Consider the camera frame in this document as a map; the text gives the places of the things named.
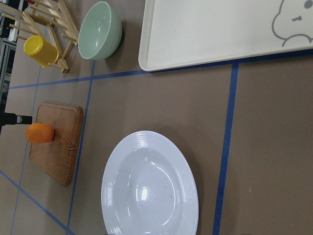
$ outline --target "bowl rim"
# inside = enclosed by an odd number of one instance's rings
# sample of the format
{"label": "bowl rim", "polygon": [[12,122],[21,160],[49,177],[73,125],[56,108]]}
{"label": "bowl rim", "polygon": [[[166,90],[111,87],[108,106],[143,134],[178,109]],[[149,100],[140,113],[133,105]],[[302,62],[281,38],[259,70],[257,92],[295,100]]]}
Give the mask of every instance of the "bowl rim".
{"label": "bowl rim", "polygon": [[82,25],[81,25],[80,30],[79,30],[79,35],[78,35],[78,51],[79,51],[80,55],[81,55],[84,59],[87,59],[87,60],[93,59],[93,58],[97,55],[97,53],[98,53],[99,51],[97,51],[96,53],[94,53],[94,54],[92,54],[91,56],[88,56],[88,57],[83,56],[83,55],[81,54],[81,52],[80,52],[80,46],[79,46],[79,45],[80,45],[79,42],[80,42],[80,37],[81,37],[81,31],[82,31],[81,29],[82,29],[82,27],[83,27],[83,25],[84,25],[84,23],[85,23],[85,21],[86,21],[86,18],[89,16],[90,12],[91,12],[94,8],[96,8],[97,5],[100,5],[100,4],[106,5],[106,6],[108,7],[109,11],[110,11],[110,24],[109,24],[108,33],[106,34],[105,39],[104,39],[103,42],[101,43],[100,49],[103,47],[104,43],[106,42],[106,40],[107,40],[107,38],[108,38],[109,31],[110,31],[110,29],[111,29],[111,25],[112,25],[112,9],[111,9],[110,5],[109,5],[106,1],[99,1],[99,2],[97,2],[95,5],[93,5],[93,6],[89,9],[89,11],[87,12],[87,14],[86,14],[85,17],[84,17],[84,20],[83,20],[83,22],[82,22]]}

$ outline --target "dish rack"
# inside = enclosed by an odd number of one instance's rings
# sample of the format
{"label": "dish rack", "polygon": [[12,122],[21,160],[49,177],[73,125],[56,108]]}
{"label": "dish rack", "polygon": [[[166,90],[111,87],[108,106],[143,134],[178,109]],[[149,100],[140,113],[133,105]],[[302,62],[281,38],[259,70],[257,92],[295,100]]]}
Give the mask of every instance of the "dish rack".
{"label": "dish rack", "polygon": [[[67,73],[69,71],[69,66],[66,57],[70,53],[72,46],[78,45],[79,31],[63,0],[54,0],[53,2],[51,0],[32,1],[34,4],[30,4],[29,6],[32,9],[31,13],[16,10],[3,3],[0,3],[0,9],[6,12],[3,13],[4,17],[18,21],[29,27],[28,29],[10,24],[10,27],[12,28],[45,38],[45,35],[39,30],[37,24],[45,26],[51,44],[59,51],[58,60],[54,64],[50,63],[49,65],[59,68],[62,73]],[[61,44],[58,40],[57,33],[54,29],[55,27],[61,28],[63,30],[61,36],[69,40],[64,50],[62,50]],[[22,35],[17,35],[17,37],[23,40],[28,39]]]}

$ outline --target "wooden cutting board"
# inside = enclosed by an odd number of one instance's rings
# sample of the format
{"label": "wooden cutting board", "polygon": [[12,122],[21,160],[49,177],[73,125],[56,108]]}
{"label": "wooden cutting board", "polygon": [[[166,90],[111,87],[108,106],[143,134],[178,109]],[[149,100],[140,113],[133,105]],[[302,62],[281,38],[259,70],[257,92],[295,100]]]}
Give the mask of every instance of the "wooden cutting board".
{"label": "wooden cutting board", "polygon": [[69,185],[79,148],[83,109],[79,106],[43,102],[38,107],[36,122],[52,125],[54,138],[48,143],[31,145],[31,162],[62,185]]}

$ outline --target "blue tape line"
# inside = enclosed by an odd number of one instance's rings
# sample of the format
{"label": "blue tape line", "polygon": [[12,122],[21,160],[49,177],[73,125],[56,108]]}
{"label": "blue tape line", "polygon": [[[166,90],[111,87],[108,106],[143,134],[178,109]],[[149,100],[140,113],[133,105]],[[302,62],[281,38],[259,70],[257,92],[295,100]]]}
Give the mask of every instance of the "blue tape line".
{"label": "blue tape line", "polygon": [[67,227],[58,220],[51,212],[49,212],[46,208],[40,205],[32,196],[30,196],[24,189],[22,189],[17,183],[15,183],[10,177],[8,177],[2,170],[0,170],[0,174],[2,174],[8,181],[11,182],[20,192],[22,192],[29,200],[31,200],[37,207],[39,207],[46,215],[48,215],[54,222],[56,222],[60,227],[64,230],[67,230]]}
{"label": "blue tape line", "polygon": [[91,76],[93,77],[93,73],[94,73],[94,68],[96,67],[96,61],[94,60],[92,62],[92,68],[91,68]]}
{"label": "blue tape line", "polygon": [[10,87],[10,89],[20,89],[20,88],[28,88],[28,87],[35,87],[35,86],[48,86],[48,85],[56,85],[56,84],[71,83],[71,82],[82,82],[82,81],[114,78],[114,77],[143,75],[143,74],[149,74],[149,73],[191,70],[191,69],[207,68],[207,67],[214,67],[214,66],[242,64],[242,63],[250,63],[250,62],[260,62],[260,61],[266,61],[266,60],[285,59],[285,58],[308,56],[308,55],[313,55],[313,49],[285,52],[285,53],[279,53],[279,54],[271,54],[271,55],[262,55],[262,56],[255,56],[255,57],[248,57],[248,58],[243,58],[243,59],[213,62],[213,63],[200,64],[200,65],[191,65],[191,66],[185,66],[185,67],[180,67],[180,68],[158,70],[158,71],[152,71],[152,72],[148,72],[148,71],[144,71],[144,70],[134,70],[134,71],[118,72],[118,73],[111,73],[111,74],[98,75],[98,76],[93,76],[93,72],[94,72],[94,65],[93,65],[92,66],[92,69],[93,69],[92,75],[90,77],[82,77],[82,78],[75,78],[75,79],[61,80],[61,81],[54,81],[54,82],[44,82],[44,83],[39,83],[39,84],[28,84],[28,85],[14,86],[14,87]]}
{"label": "blue tape line", "polygon": [[36,86],[49,86],[49,85],[57,85],[57,84],[63,84],[63,83],[72,83],[72,82],[84,82],[84,81],[90,81],[91,77],[81,77],[81,78],[74,78],[74,79],[68,79],[68,80],[61,80],[61,81],[53,81],[53,82],[43,82],[43,83],[34,83],[34,84],[27,84],[27,85],[21,85],[21,86],[14,86],[10,87],[10,89],[20,89],[20,88],[28,88],[28,87],[36,87]]}
{"label": "blue tape line", "polygon": [[[39,83],[40,74],[41,74],[41,67],[39,66],[38,76],[37,76],[37,84]],[[36,95],[37,95],[37,89],[38,89],[38,87],[36,86],[34,100],[33,100],[33,106],[32,106],[32,109],[31,109],[31,115],[32,116],[34,114],[34,106],[35,106],[35,100],[36,100]],[[22,177],[23,177],[23,173],[24,173],[24,165],[25,165],[26,154],[27,154],[27,147],[28,147],[28,142],[26,141],[19,186],[21,186],[21,183],[22,183]],[[11,227],[11,235],[13,234],[13,228],[14,228],[14,222],[15,222],[15,214],[16,214],[16,209],[17,209],[17,206],[18,206],[19,197],[20,197],[20,190],[18,190],[18,194],[17,194],[17,197],[16,197],[14,214],[13,214],[13,220],[12,220],[12,227]]]}
{"label": "blue tape line", "polygon": [[219,185],[217,189],[217,198],[216,198],[216,205],[215,205],[213,235],[220,234],[227,164],[228,164],[230,139],[231,139],[231,129],[233,125],[234,108],[235,108],[238,67],[239,67],[238,63],[233,64],[232,70],[231,70],[228,107],[227,107],[227,114],[226,114],[226,124],[225,124],[223,151],[222,151],[222,159],[221,159],[221,169],[220,169]]}
{"label": "blue tape line", "polygon": [[74,183],[73,183],[73,190],[72,190],[72,198],[70,201],[69,214],[68,214],[68,220],[67,220],[68,230],[69,230],[69,226],[70,226],[70,220],[71,220],[71,216],[72,216],[72,210],[73,210],[73,204],[74,204],[74,198],[75,198],[78,169],[79,169],[80,157],[81,157],[81,153],[82,153],[82,147],[83,147],[83,141],[84,141],[84,135],[85,135],[85,126],[86,126],[87,113],[88,113],[88,108],[89,108],[91,88],[92,88],[92,80],[90,81],[90,84],[89,84],[89,91],[88,91],[87,102],[86,102],[84,122],[83,122],[83,127],[82,127],[82,136],[81,136],[81,140],[80,140],[80,144],[79,144],[79,151],[78,151],[76,170],[75,170],[75,176],[74,176]]}

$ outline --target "green bowl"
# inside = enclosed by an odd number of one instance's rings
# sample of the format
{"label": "green bowl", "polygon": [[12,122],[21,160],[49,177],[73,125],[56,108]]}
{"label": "green bowl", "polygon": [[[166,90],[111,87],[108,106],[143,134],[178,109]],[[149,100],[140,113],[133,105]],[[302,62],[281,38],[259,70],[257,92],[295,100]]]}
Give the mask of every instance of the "green bowl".
{"label": "green bowl", "polygon": [[86,14],[78,37],[80,55],[88,60],[111,56],[122,37],[122,23],[105,1],[96,3]]}

